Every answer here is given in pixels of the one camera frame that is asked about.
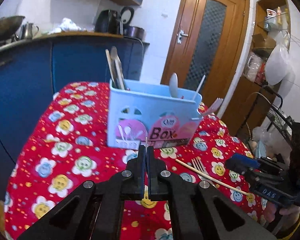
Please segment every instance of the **cutlery holder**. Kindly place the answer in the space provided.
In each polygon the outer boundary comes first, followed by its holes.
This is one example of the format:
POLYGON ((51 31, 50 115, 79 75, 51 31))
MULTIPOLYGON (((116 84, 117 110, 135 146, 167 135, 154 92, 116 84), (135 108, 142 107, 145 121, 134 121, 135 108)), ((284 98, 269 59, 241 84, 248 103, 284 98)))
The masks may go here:
POLYGON ((148 137, 154 148, 186 145, 201 118, 198 107, 202 96, 178 88, 178 98, 170 96, 166 85, 151 85, 125 80, 130 90, 112 86, 108 113, 107 145, 138 150, 148 137))

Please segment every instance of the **door glass panel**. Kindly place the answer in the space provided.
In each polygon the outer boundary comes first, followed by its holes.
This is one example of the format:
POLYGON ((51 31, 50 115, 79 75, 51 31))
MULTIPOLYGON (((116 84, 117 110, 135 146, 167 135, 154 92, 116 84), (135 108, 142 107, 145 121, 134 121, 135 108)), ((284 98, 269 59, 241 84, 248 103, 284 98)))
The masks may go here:
POLYGON ((195 91, 202 76, 206 75, 207 77, 209 75, 219 46, 225 16, 226 6, 224 4, 215 0, 207 0, 197 44, 183 88, 195 91))

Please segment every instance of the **floral tablecloth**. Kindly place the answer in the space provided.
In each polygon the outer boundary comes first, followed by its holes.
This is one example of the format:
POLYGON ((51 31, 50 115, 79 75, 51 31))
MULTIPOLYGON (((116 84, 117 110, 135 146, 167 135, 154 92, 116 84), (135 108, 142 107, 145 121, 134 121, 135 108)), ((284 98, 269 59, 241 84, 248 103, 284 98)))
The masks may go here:
MULTIPOLYGON (((138 151, 106 145, 109 84, 72 83, 53 97, 18 158, 7 187, 5 226, 7 237, 17 237, 59 203, 83 181, 108 180, 125 169, 138 151)), ((205 110, 201 103, 200 111, 205 110)), ((167 169, 187 181, 199 182, 196 173, 178 164, 191 165, 200 157, 210 176, 248 192, 244 178, 225 168, 225 160, 235 152, 253 157, 226 125, 215 115, 203 118, 187 146, 156 149, 167 169)), ((244 196, 216 184, 216 187, 249 216, 265 223, 262 211, 266 200, 244 196)), ((126 201, 121 239, 172 239, 169 207, 165 202, 126 201)))

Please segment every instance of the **wok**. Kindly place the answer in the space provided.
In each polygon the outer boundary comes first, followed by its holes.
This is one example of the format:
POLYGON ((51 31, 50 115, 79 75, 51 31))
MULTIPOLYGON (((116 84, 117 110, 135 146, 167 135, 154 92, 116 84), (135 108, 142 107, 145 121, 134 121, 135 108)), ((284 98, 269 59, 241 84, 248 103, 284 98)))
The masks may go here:
POLYGON ((20 28, 24 16, 0 18, 0 41, 7 40, 20 28))

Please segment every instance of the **kettle handle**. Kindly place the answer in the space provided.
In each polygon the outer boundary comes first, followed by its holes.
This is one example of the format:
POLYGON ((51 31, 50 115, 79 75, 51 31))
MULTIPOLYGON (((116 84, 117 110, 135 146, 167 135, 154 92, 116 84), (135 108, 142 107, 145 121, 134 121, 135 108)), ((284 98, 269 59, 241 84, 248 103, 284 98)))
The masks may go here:
POLYGON ((37 28, 37 32, 36 32, 35 34, 33 34, 33 37, 34 37, 34 36, 36 36, 36 35, 38 34, 38 32, 39 32, 39 27, 38 27, 37 25, 35 25, 35 24, 33 25, 33 27, 36 27, 36 28, 37 28))

